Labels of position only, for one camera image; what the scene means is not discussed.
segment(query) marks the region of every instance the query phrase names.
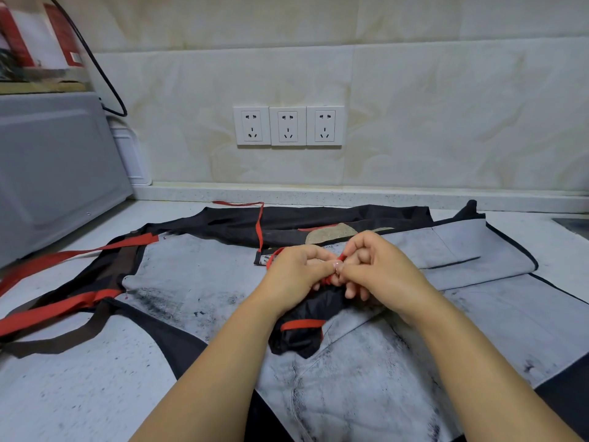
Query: hand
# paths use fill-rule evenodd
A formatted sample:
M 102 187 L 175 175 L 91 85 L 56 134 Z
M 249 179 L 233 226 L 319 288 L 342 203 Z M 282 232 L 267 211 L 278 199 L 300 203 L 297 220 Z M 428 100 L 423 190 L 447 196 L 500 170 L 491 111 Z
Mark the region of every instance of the hand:
M 301 302 L 319 281 L 342 264 L 331 251 L 317 245 L 284 248 L 252 296 L 263 297 L 282 316 Z
M 395 245 L 372 231 L 352 237 L 343 250 L 347 259 L 337 267 L 336 284 L 346 285 L 346 297 L 374 295 L 407 322 L 442 297 L 425 276 Z

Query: speckled countertop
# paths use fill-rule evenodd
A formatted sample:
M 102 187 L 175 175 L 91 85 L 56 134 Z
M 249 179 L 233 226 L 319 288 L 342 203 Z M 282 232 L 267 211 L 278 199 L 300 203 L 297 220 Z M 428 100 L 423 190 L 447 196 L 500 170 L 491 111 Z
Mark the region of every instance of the speckled countertop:
M 135 230 L 197 214 L 206 203 L 135 201 L 99 217 L 48 248 L 89 249 Z M 455 211 L 432 210 L 434 220 Z M 489 212 L 488 221 L 526 247 L 538 260 L 536 274 L 589 302 L 589 241 L 550 215 Z M 81 256 L 33 275 L 0 298 L 0 316 L 72 279 L 94 256 Z M 44 339 L 75 329 L 89 319 L 76 313 L 27 339 Z M 0 355 L 0 434 L 18 441 L 127 441 L 173 385 L 166 359 L 143 330 L 121 316 L 104 330 L 60 355 L 16 359 Z

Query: white countertop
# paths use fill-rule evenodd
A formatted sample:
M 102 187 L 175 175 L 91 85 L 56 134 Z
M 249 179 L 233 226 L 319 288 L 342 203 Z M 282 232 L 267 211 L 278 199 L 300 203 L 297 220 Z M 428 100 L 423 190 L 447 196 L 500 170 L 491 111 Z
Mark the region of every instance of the white countertop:
M 60 240 L 47 252 L 91 249 L 113 237 L 195 215 L 207 203 L 127 202 Z M 432 210 L 434 220 L 456 211 Z M 536 274 L 589 302 L 589 241 L 566 230 L 552 217 L 582 217 L 489 212 L 489 223 L 527 248 L 538 260 Z M 76 259 L 24 279 L 0 297 L 0 316 L 70 281 L 95 256 Z M 52 338 L 90 318 L 76 313 L 27 339 Z M 59 355 L 17 359 L 0 355 L 0 434 L 18 441 L 127 441 L 175 378 L 166 359 L 141 328 L 111 317 L 91 341 Z

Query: white wall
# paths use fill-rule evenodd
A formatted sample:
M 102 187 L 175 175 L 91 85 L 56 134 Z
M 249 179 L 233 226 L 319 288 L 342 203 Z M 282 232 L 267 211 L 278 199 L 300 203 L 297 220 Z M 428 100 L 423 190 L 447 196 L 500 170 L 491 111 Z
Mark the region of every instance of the white wall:
M 61 1 L 155 181 L 589 191 L 589 0 Z M 244 103 L 344 103 L 347 144 L 238 149 Z

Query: right hand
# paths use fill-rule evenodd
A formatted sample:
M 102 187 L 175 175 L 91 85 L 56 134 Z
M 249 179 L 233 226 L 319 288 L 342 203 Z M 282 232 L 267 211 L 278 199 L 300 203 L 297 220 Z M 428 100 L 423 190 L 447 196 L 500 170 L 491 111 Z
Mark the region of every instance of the right hand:
M 401 250 L 372 231 L 352 237 L 342 254 L 347 258 L 333 281 L 346 285 L 348 299 L 359 294 L 367 300 L 372 294 L 411 324 L 442 297 Z

